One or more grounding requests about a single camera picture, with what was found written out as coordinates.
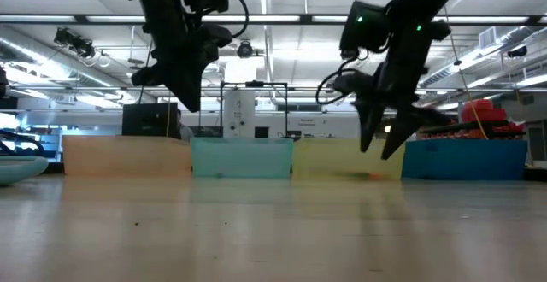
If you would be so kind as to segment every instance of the duct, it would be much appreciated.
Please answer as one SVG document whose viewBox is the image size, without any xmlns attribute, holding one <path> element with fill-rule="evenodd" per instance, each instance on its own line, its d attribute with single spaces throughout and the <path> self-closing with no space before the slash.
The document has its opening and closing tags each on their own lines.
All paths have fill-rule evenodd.
<svg viewBox="0 0 547 282">
<path fill-rule="evenodd" d="M 17 48 L 11 48 L 11 50 L 17 50 L 18 54 L 23 53 L 26 55 L 24 62 L 28 62 L 29 58 L 33 60 L 47 60 L 51 56 L 55 56 L 54 62 L 58 64 L 63 69 L 66 69 L 67 72 L 77 71 L 80 79 L 84 80 L 83 82 L 89 82 L 92 80 L 95 82 L 94 85 L 100 86 L 128 86 L 128 84 L 117 80 L 116 78 L 110 77 L 105 73 L 101 73 L 95 68 L 89 68 L 86 65 L 82 64 L 80 61 L 73 59 L 70 56 L 58 53 L 56 50 L 51 47 L 42 44 L 28 36 L 17 32 L 9 26 L 0 25 L 0 42 L 3 45 L 12 45 L 17 46 Z M 127 93 L 128 96 L 131 96 L 135 99 L 138 99 L 138 93 Z M 155 103 L 156 98 L 145 93 L 143 95 L 143 102 L 146 103 Z"/>
<path fill-rule="evenodd" d="M 515 46 L 523 44 L 523 42 L 525 42 L 528 38 L 533 37 L 534 34 L 543 31 L 543 29 L 544 28 L 541 26 L 521 26 L 518 28 L 513 28 L 497 41 L 498 47 L 494 50 L 481 50 L 480 47 L 476 45 L 472 49 L 472 51 L 466 53 L 463 56 L 459 56 L 459 59 L 462 61 L 462 64 L 459 68 L 454 66 L 453 63 L 456 61 L 456 58 L 453 57 L 449 61 L 449 65 L 440 68 L 435 73 L 424 78 L 422 81 L 420 81 L 419 86 L 428 87 L 429 85 L 432 85 L 440 81 L 441 79 L 445 79 L 458 73 L 459 69 L 464 71 L 465 69 L 470 68 L 473 65 L 488 59 L 489 56 L 509 51 Z"/>
</svg>

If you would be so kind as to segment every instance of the light blue bin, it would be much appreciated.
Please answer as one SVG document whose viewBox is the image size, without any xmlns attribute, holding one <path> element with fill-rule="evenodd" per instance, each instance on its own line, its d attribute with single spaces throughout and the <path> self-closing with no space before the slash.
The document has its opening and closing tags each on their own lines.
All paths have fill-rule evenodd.
<svg viewBox="0 0 547 282">
<path fill-rule="evenodd" d="M 195 177 L 289 179 L 292 139 L 193 138 Z"/>
</svg>

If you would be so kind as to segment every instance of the floor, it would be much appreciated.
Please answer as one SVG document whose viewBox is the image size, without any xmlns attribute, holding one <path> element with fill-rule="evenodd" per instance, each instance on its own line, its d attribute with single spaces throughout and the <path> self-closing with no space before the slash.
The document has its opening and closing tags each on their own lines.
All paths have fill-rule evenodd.
<svg viewBox="0 0 547 282">
<path fill-rule="evenodd" d="M 38 178 L 0 281 L 545 281 L 547 185 Z"/>
</svg>

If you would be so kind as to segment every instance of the blue bin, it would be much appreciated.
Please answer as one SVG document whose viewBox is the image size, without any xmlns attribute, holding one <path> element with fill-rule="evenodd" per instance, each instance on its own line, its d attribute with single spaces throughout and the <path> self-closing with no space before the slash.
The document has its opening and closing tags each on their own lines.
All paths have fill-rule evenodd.
<svg viewBox="0 0 547 282">
<path fill-rule="evenodd" d="M 291 177 L 291 139 L 193 138 L 192 169 L 195 177 Z"/>
<path fill-rule="evenodd" d="M 406 143 L 403 177 L 522 180 L 526 141 L 441 139 Z"/>
</svg>

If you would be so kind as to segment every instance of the white cylinder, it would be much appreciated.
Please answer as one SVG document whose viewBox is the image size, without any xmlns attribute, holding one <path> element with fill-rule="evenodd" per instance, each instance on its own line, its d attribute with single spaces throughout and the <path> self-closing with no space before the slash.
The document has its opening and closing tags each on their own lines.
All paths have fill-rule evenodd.
<svg viewBox="0 0 547 282">
<path fill-rule="evenodd" d="M 227 91 L 224 100 L 224 137 L 255 137 L 255 92 Z"/>
</svg>

